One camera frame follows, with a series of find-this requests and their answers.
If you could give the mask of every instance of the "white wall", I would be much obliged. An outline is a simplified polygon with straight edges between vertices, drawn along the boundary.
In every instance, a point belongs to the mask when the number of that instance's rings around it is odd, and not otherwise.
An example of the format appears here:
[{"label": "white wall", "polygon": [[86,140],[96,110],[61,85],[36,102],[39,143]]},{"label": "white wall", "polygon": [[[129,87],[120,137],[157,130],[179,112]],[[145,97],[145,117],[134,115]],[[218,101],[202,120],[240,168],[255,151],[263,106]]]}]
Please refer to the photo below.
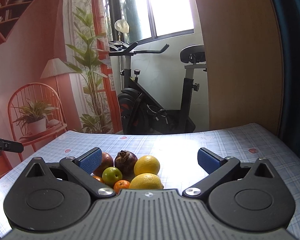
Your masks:
[{"label": "white wall", "polygon": [[[131,59],[132,73],[141,70],[139,83],[167,109],[179,109],[183,79],[186,70],[180,61],[180,51],[191,45],[203,44],[200,20],[195,0],[190,0],[194,21],[194,33],[137,46],[136,49],[160,50],[166,43],[170,47],[162,54],[139,54]],[[117,93],[120,91],[118,59],[111,58]],[[208,81],[207,73],[196,69],[194,82],[200,84],[198,92],[193,91],[190,117],[196,125],[195,131],[209,130]]]}]

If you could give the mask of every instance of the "plastic bag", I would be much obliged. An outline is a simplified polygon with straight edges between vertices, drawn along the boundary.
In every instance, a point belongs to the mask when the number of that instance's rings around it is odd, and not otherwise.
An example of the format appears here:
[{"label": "plastic bag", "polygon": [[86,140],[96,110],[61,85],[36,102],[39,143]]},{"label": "plastic bag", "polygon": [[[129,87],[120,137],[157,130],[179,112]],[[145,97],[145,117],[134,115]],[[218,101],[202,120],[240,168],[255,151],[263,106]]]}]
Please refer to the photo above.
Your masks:
[{"label": "plastic bag", "polygon": [[130,27],[126,20],[117,20],[114,28],[121,33],[128,33]]}]

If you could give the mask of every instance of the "curtain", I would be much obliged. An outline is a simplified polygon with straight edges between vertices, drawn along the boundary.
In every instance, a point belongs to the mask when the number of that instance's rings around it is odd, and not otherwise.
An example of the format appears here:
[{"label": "curtain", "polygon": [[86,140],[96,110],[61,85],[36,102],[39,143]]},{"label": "curtain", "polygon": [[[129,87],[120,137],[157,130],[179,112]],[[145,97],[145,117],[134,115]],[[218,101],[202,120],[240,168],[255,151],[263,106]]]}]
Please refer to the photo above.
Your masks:
[{"label": "curtain", "polygon": [[300,158],[300,0],[272,0],[284,61],[284,96],[279,138]]}]

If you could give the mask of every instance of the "exercise bike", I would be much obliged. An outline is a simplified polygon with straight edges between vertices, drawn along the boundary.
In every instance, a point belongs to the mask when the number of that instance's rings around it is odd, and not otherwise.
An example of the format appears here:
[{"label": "exercise bike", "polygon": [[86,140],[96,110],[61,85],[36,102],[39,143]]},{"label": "exercise bike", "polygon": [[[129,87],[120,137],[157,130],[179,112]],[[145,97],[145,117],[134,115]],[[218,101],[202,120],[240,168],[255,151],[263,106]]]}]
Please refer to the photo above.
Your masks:
[{"label": "exercise bike", "polygon": [[161,50],[134,50],[137,42],[131,45],[122,41],[110,41],[109,56],[121,56],[124,70],[120,75],[124,77],[124,86],[118,95],[121,122],[124,134],[145,135],[159,132],[161,134],[191,133],[195,124],[189,117],[192,90],[198,91],[199,84],[194,83],[194,69],[206,71],[205,52],[203,45],[184,48],[180,53],[185,65],[186,76],[183,81],[183,91],[180,110],[163,108],[139,83],[140,70],[134,70],[135,78],[131,77],[131,57],[136,54],[161,54],[169,47],[166,44]]}]

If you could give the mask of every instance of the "floor lamp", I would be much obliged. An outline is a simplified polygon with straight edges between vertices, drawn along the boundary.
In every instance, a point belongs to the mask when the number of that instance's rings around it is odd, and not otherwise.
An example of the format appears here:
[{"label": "floor lamp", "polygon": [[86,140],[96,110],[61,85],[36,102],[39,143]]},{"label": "floor lamp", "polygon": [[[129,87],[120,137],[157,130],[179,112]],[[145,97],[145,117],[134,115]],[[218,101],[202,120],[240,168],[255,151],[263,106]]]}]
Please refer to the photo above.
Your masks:
[{"label": "floor lamp", "polygon": [[73,73],[73,70],[70,69],[66,64],[64,64],[59,58],[53,58],[47,62],[46,66],[42,72],[42,75],[41,75],[41,79],[55,77],[56,85],[57,85],[57,93],[59,95],[60,100],[61,100],[61,97],[60,97],[57,76],[62,75],[62,74],[67,74],[67,73]]}]

